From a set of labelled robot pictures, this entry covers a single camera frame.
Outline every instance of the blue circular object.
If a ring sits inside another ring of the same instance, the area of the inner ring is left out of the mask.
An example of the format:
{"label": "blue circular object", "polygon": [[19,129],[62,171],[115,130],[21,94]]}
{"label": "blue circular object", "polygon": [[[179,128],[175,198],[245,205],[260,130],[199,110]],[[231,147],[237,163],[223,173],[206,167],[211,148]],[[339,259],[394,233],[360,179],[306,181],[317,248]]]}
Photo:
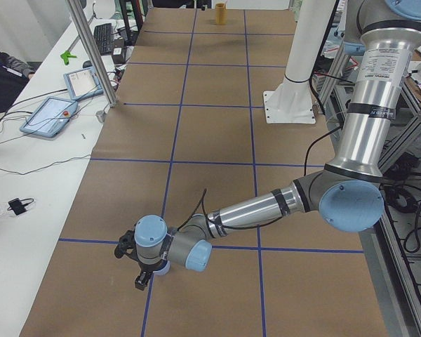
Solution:
{"label": "blue circular object", "polygon": [[362,180],[348,180],[332,186],[322,196],[319,212],[333,227],[360,232],[372,227],[384,212],[379,189]]}
{"label": "blue circular object", "polygon": [[189,252],[185,261],[185,267],[197,272],[204,271],[211,256],[211,251],[212,245],[209,242],[206,240],[198,241]]}
{"label": "blue circular object", "polygon": [[385,2],[397,15],[421,21],[421,0],[385,0]]}
{"label": "blue circular object", "polygon": [[167,224],[159,216],[144,216],[135,224],[134,240],[141,247],[154,247],[167,235]]}

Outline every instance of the keyboard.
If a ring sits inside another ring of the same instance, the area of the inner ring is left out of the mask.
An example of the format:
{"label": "keyboard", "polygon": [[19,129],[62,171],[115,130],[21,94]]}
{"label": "keyboard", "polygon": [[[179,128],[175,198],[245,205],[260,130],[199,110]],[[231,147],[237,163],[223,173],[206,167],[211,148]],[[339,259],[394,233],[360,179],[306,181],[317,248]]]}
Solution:
{"label": "keyboard", "polygon": [[112,52],[112,24],[105,23],[95,26],[93,38],[97,44],[100,55],[107,55]]}

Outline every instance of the tablet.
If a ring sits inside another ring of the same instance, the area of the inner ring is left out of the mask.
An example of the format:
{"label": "tablet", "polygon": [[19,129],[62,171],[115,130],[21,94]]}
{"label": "tablet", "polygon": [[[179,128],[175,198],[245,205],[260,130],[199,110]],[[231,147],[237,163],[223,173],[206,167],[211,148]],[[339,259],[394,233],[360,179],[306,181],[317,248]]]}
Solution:
{"label": "tablet", "polygon": [[64,74],[64,80],[72,100],[83,100],[103,93],[94,67]]}
{"label": "tablet", "polygon": [[20,131],[31,135],[52,138],[75,115],[78,102],[59,97],[48,97],[20,127]]}

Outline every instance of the yellow cup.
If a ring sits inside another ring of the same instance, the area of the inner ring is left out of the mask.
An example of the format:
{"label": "yellow cup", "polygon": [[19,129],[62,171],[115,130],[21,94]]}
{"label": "yellow cup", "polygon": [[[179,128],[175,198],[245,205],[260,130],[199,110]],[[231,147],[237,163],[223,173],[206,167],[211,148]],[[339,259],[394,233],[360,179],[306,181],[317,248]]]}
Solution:
{"label": "yellow cup", "polygon": [[226,25],[226,3],[215,4],[215,23],[217,25]]}

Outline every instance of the green object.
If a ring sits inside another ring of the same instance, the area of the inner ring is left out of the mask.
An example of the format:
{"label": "green object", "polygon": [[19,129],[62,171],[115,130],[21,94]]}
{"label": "green object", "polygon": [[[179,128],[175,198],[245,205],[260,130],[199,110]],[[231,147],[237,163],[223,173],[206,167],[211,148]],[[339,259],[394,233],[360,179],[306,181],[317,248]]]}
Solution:
{"label": "green object", "polygon": [[61,58],[64,60],[64,64],[68,65],[69,58],[76,58],[76,56],[72,55],[69,51],[65,51],[64,53],[61,54]]}

